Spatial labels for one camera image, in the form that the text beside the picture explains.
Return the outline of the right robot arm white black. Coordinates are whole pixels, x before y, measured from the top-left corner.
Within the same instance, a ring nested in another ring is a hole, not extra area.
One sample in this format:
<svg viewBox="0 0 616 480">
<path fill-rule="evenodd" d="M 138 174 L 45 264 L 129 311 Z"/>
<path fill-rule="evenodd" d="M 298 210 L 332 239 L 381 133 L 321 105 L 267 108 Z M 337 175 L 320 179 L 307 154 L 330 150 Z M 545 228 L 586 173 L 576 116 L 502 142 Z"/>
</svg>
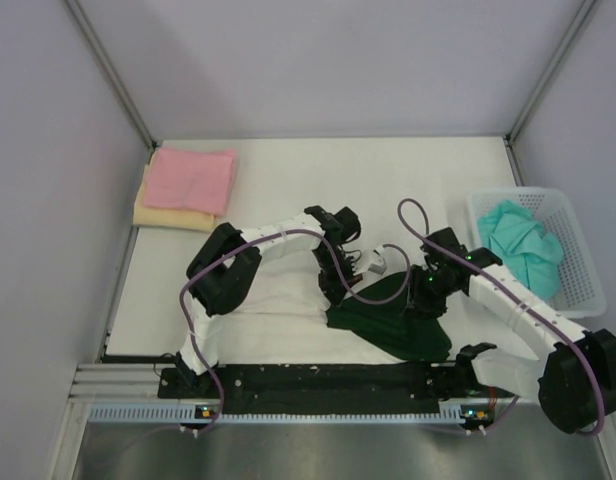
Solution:
<svg viewBox="0 0 616 480">
<path fill-rule="evenodd" d="M 413 269 L 411 299 L 435 306 L 461 292 L 482 305 L 533 352 L 513 355 L 493 343 L 463 347 L 454 380 L 475 396 L 495 387 L 539 405 L 567 434 L 598 433 L 616 412 L 616 336 L 591 331 L 555 311 L 486 248 L 468 251 L 451 228 L 423 240 L 425 267 Z"/>
</svg>

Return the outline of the white and green t shirt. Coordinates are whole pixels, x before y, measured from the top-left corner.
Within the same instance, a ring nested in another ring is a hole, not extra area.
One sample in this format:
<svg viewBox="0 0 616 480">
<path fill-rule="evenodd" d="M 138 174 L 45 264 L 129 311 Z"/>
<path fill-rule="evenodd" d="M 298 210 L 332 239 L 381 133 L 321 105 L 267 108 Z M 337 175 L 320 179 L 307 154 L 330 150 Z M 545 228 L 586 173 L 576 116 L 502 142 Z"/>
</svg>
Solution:
<svg viewBox="0 0 616 480">
<path fill-rule="evenodd" d="M 362 289 L 366 305 L 347 298 L 331 305 L 312 271 L 262 268 L 236 311 L 212 319 L 201 336 L 215 351 L 216 364 L 395 364 L 438 362 L 452 343 L 440 322 L 411 320 L 406 297 L 396 292 L 403 273 L 390 274 Z"/>
</svg>

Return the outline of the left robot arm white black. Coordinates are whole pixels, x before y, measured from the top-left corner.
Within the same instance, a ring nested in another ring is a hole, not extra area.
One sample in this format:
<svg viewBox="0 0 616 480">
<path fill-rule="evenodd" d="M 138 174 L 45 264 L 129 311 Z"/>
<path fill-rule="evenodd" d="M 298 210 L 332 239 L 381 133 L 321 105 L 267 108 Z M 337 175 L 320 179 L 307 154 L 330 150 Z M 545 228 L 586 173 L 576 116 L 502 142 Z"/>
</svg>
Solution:
<svg viewBox="0 0 616 480">
<path fill-rule="evenodd" d="M 201 335 L 217 330 L 210 325 L 214 316 L 229 314 L 246 300 L 262 265 L 311 253 L 319 266 L 321 293 L 338 305 L 363 278 L 343 249 L 360 234 L 361 223 L 350 208 L 330 213 L 318 205 L 260 228 L 238 229 L 230 223 L 216 227 L 187 267 L 188 283 L 180 294 L 192 328 L 175 360 L 182 387 L 197 397 L 214 387 L 215 374 L 209 366 L 216 364 L 216 354 L 202 345 Z"/>
</svg>

